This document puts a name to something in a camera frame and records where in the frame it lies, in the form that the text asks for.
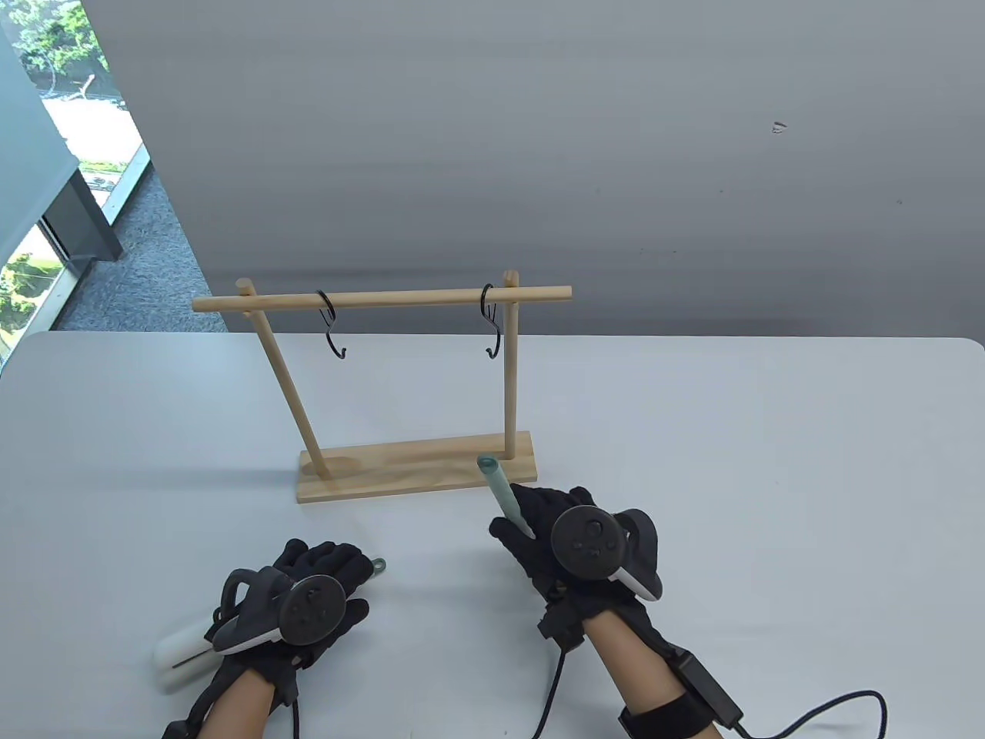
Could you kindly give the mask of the person's right hand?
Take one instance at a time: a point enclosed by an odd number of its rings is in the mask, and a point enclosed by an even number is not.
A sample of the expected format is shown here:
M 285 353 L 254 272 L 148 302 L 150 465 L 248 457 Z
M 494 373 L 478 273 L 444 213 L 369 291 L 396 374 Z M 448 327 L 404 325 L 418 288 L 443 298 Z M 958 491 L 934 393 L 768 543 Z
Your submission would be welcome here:
M 534 536 L 528 537 L 505 517 L 492 519 L 489 534 L 513 555 L 535 591 L 545 599 L 546 612 L 538 625 L 543 637 L 555 640 L 562 650 L 573 650 L 584 638 L 584 620 L 606 611 L 645 612 L 643 603 L 626 585 L 573 576 L 553 553 L 551 533 L 557 518 L 570 508 L 594 506 L 587 489 L 563 492 L 513 483 L 511 490 Z

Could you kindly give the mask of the person's left hand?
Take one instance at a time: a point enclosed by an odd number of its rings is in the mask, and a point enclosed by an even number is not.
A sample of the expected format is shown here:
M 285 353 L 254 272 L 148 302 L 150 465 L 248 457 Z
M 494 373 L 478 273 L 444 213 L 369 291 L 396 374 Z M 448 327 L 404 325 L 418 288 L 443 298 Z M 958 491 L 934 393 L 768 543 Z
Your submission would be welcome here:
M 206 640 L 222 664 L 206 693 L 217 701 L 247 672 L 274 687 L 274 707 L 298 697 L 298 672 L 316 664 L 369 616 L 355 596 L 374 574 L 359 547 L 300 539 L 286 542 L 274 563 L 236 569 L 226 578 Z

